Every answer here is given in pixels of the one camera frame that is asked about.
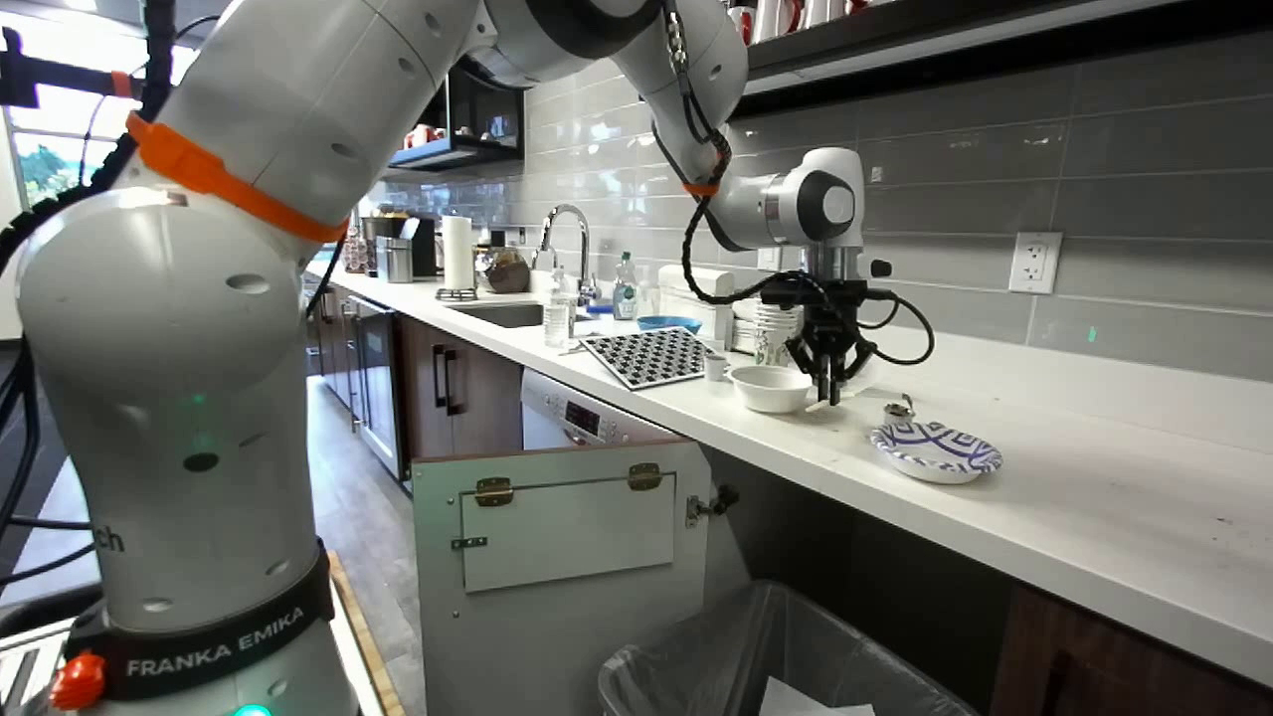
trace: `blue patterned plate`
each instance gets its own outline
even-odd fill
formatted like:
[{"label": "blue patterned plate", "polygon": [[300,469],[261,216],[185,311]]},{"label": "blue patterned plate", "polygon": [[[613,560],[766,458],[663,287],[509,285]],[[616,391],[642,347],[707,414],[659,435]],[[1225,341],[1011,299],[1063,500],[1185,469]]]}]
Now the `blue patterned plate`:
[{"label": "blue patterned plate", "polygon": [[880,426],[871,445],[897,470],[929,483],[964,484],[1003,466],[993,445],[941,423]]}]

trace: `electrical outlet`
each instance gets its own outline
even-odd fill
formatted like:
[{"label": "electrical outlet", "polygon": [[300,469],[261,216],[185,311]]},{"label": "electrical outlet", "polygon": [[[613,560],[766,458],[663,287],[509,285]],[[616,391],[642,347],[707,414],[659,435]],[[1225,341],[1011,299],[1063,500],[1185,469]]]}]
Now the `electrical outlet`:
[{"label": "electrical outlet", "polygon": [[1012,254],[1008,290],[1017,293],[1051,293],[1060,262],[1060,232],[1020,232]]},{"label": "electrical outlet", "polygon": [[756,251],[756,268],[764,269],[766,271],[778,271],[783,266],[783,250],[779,248],[761,248]]}]

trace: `paper towel roll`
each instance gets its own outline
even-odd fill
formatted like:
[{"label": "paper towel roll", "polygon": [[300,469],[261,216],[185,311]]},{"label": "paper towel roll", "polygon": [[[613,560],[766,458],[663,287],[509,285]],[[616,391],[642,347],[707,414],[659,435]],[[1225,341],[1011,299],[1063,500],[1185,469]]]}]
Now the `paper towel roll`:
[{"label": "paper towel roll", "polygon": [[474,222],[467,217],[442,217],[443,285],[451,290],[475,287]]}]

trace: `trash can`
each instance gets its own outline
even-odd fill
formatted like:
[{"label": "trash can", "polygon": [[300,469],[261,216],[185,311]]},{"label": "trash can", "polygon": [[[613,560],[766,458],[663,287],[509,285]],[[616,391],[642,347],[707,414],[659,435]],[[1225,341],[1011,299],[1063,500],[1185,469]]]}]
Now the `trash can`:
[{"label": "trash can", "polygon": [[821,606],[764,581],[619,650],[601,668],[598,688],[607,716],[756,716],[770,678],[829,708],[976,713]]}]

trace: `open cabinet door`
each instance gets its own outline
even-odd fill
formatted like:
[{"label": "open cabinet door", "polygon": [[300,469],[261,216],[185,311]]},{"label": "open cabinet door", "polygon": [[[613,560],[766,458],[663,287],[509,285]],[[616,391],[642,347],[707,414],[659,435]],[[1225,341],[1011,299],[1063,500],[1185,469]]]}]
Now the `open cabinet door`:
[{"label": "open cabinet door", "polygon": [[596,716],[622,646],[703,608],[710,499],[698,443],[416,462],[432,716]]}]

